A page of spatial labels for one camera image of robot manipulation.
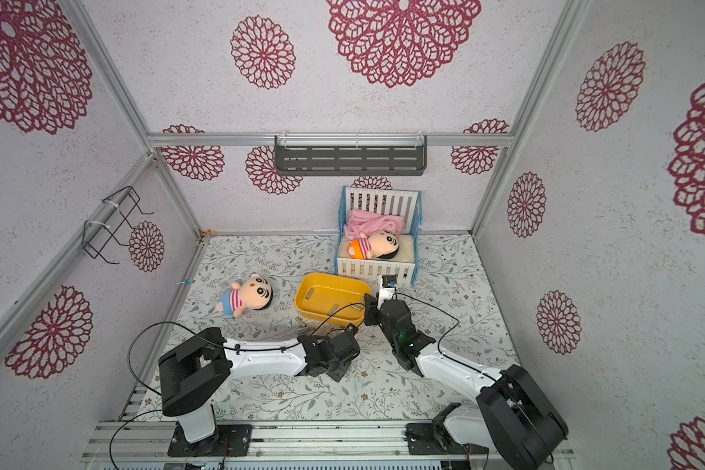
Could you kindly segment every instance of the fluffy white mattress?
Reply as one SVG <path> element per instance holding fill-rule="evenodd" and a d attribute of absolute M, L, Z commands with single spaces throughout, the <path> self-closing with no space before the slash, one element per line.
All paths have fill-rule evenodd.
<path fill-rule="evenodd" d="M 389 262 L 415 262 L 415 244 L 413 241 L 413 236 L 409 233 L 403 233 L 402 235 L 397 235 L 397 240 L 399 241 L 400 249 L 394 258 L 391 259 L 378 259 L 373 258 L 373 261 L 389 261 Z M 342 242 L 340 243 L 340 249 L 337 252 L 337 258 L 350 258 L 347 249 L 350 245 L 350 240 L 347 237 L 342 237 Z"/>

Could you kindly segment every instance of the toy crib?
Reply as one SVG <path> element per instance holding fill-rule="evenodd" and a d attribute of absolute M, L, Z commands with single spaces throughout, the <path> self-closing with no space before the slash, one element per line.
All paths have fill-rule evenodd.
<path fill-rule="evenodd" d="M 402 233 L 409 234 L 413 244 L 413 252 L 403 253 L 392 259 L 353 259 L 340 256 L 340 245 L 344 237 L 343 227 L 347 222 L 347 214 L 351 209 L 376 212 L 382 215 L 398 215 L 404 219 Z M 342 188 L 339 211 L 339 240 L 337 246 L 337 262 L 335 272 L 339 276 L 355 277 L 366 281 L 376 281 L 382 275 L 396 275 L 399 282 L 415 283 L 418 275 L 418 234 L 423 224 L 423 209 L 421 208 L 419 191 L 374 190 L 366 188 Z M 401 246 L 409 240 L 401 237 Z"/>

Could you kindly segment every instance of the doll face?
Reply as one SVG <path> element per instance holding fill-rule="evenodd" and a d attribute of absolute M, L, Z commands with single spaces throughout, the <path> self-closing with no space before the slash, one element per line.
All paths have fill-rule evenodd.
<path fill-rule="evenodd" d="M 399 249 L 397 236 L 388 230 L 377 231 L 368 237 L 371 247 L 374 249 L 374 256 L 381 257 L 389 253 L 394 253 Z"/>
<path fill-rule="evenodd" d="M 271 300 L 271 285 L 265 277 L 250 277 L 240 287 L 240 300 L 252 309 L 265 307 Z"/>

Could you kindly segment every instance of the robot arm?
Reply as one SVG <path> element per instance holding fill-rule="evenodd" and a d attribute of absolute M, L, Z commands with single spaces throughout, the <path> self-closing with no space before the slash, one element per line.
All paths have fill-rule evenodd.
<path fill-rule="evenodd" d="M 159 358 L 162 414 L 178 420 L 173 443 L 182 442 L 179 449 L 187 456 L 219 449 L 227 436 L 220 435 L 208 400 L 227 378 L 327 373 L 340 381 L 360 354 L 357 331 L 350 324 L 333 338 L 301 334 L 286 342 L 242 342 L 224 339 L 214 327 L 179 344 Z"/>
<path fill-rule="evenodd" d="M 448 385 L 477 405 L 453 403 L 432 421 L 432 440 L 446 453 L 473 444 L 497 450 L 516 470 L 535 470 L 568 434 L 567 424 L 530 374 L 518 365 L 487 367 L 419 331 L 385 275 L 378 298 L 366 295 L 365 324 L 378 325 L 406 370 Z"/>

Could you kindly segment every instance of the pink blanket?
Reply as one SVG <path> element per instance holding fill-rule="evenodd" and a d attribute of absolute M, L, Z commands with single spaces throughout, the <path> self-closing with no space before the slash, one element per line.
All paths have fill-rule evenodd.
<path fill-rule="evenodd" d="M 398 215 L 381 215 L 380 213 L 353 209 L 347 215 L 347 223 L 343 232 L 348 240 L 359 239 L 361 231 L 370 235 L 376 230 L 389 230 L 391 233 L 399 235 L 402 233 L 403 224 L 404 220 Z"/>

